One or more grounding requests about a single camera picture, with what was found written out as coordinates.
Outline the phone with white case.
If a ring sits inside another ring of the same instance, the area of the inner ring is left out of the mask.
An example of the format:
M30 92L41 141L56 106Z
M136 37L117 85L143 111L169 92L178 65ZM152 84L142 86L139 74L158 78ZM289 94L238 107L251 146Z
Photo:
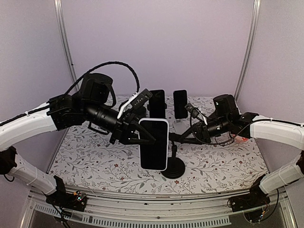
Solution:
M141 127L153 136L155 141L139 145L140 166L145 170L164 171L167 169L169 123L166 119L142 118Z

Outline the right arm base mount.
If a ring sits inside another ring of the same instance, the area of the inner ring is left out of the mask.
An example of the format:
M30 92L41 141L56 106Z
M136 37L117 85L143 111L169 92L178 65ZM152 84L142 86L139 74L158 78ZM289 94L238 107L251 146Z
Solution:
M263 177L265 177L265 174L254 181L249 193L229 198L227 206L232 208L233 212L237 212L269 204L268 194L264 193L259 187Z

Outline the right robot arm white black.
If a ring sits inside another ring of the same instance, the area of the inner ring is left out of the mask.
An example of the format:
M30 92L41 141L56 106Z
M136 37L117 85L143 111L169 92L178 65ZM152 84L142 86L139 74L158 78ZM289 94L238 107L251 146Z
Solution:
M211 138L229 132L247 139L265 139L304 149L304 125L276 120L257 113L239 113L232 95L213 99L215 111L204 121L191 124L183 134L170 133L169 140L189 144L211 144ZM256 179L246 195L249 207L256 207L264 195L303 178L304 155L301 153L281 168Z

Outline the black round-base stand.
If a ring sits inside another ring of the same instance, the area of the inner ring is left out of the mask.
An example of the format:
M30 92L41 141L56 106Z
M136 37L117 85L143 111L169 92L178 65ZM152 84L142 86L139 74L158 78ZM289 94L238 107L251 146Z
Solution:
M162 171L161 174L168 179L177 179L185 173L185 163L176 157L177 145L174 141L171 143L171 157L168 158L167 169Z

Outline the phone with blue case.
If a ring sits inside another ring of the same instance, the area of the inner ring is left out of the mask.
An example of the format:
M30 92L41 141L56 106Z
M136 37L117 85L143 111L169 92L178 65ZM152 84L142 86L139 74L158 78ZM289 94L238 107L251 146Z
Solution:
M188 117L188 111L185 106L188 103L187 91L177 90L173 92L174 117L175 119L185 119Z

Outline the black phone front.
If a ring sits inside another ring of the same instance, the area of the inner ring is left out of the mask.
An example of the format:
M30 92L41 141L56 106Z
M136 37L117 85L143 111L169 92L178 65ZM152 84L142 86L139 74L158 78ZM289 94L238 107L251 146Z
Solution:
M166 103L164 90L151 90L152 97L149 99L149 116L150 118L166 118Z

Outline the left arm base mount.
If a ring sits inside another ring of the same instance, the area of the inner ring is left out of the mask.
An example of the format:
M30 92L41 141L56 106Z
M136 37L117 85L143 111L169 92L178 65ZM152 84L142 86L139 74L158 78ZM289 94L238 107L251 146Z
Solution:
M74 193L66 191L64 182L61 178L54 176L56 181L56 191L46 196L46 203L60 208L84 212L87 204L87 196L79 190Z

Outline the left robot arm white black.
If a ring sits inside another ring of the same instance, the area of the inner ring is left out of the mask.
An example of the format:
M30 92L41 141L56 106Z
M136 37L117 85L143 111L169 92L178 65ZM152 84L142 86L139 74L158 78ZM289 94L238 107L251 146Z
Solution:
M154 144L155 138L142 126L139 118L127 109L138 109L152 94L145 89L134 94L119 111L113 109L116 98L113 80L107 75L86 73L80 90L73 95L51 98L34 110L25 112L0 124L0 173L10 175L51 195L60 206L67 206L71 197L63 181L48 175L25 161L15 144L33 136L61 131L82 125L85 121L101 128L100 134L111 134L110 142L122 144Z

